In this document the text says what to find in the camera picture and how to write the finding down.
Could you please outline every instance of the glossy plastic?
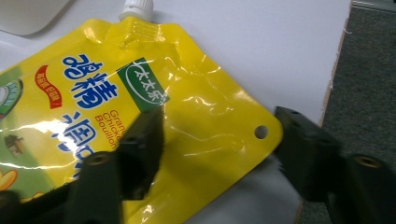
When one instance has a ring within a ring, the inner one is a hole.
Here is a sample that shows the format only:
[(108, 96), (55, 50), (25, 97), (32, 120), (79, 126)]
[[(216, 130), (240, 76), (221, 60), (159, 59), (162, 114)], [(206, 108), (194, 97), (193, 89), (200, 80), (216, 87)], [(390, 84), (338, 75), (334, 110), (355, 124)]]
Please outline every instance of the glossy plastic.
[(0, 86), (13, 104), (1, 105), (0, 170), (18, 173), (7, 188), (24, 198), (77, 178), (82, 160), (114, 150), (141, 110), (163, 105), (160, 171), (144, 201), (124, 204), (131, 223), (183, 222), (282, 137), (278, 120), (175, 24), (86, 21), (0, 75)]

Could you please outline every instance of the plastic bag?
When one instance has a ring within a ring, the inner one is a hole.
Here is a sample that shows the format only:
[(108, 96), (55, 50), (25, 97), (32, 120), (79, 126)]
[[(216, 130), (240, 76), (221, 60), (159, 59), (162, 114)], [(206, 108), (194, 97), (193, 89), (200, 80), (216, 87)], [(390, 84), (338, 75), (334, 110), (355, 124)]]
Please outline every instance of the plastic bag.
[(144, 201), (123, 203), (128, 222), (186, 220), (282, 136), (178, 25), (89, 20), (0, 75), (0, 188), (32, 198), (73, 181), (87, 156), (114, 150), (138, 113), (158, 105), (161, 168)]

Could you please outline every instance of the white table surface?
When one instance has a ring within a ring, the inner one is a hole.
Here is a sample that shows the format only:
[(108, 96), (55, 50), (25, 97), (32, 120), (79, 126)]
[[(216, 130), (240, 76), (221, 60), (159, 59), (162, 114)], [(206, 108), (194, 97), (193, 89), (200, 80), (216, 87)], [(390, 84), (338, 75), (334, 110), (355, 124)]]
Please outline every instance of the white table surface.
[[(0, 70), (88, 19), (117, 22), (123, 3), (71, 0), (36, 34), (0, 32)], [(269, 110), (289, 107), (320, 123), (350, 1), (154, 0), (154, 4), (154, 22), (184, 27), (209, 57)], [(277, 166), (270, 157), (188, 222), (292, 223), (299, 197)]]

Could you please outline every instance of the white object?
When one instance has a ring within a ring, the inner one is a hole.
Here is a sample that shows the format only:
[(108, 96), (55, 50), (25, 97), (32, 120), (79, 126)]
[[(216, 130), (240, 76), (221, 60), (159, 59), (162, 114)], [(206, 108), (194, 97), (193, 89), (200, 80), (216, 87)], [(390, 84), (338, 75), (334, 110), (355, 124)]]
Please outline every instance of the white object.
[(0, 30), (31, 35), (46, 27), (70, 0), (1, 0)]
[[(123, 6), (124, 0), (73, 1), (46, 32), (29, 38), (0, 32), (0, 71), (88, 19), (117, 22)], [(179, 23), (268, 109), (282, 105), (318, 122), (349, 7), (348, 0), (157, 0), (153, 20)], [(278, 165), (269, 158), (188, 223), (294, 223), (299, 197)]]
[(152, 0), (126, 0), (120, 14), (120, 21), (129, 16), (140, 18), (144, 21), (152, 21), (154, 3)]

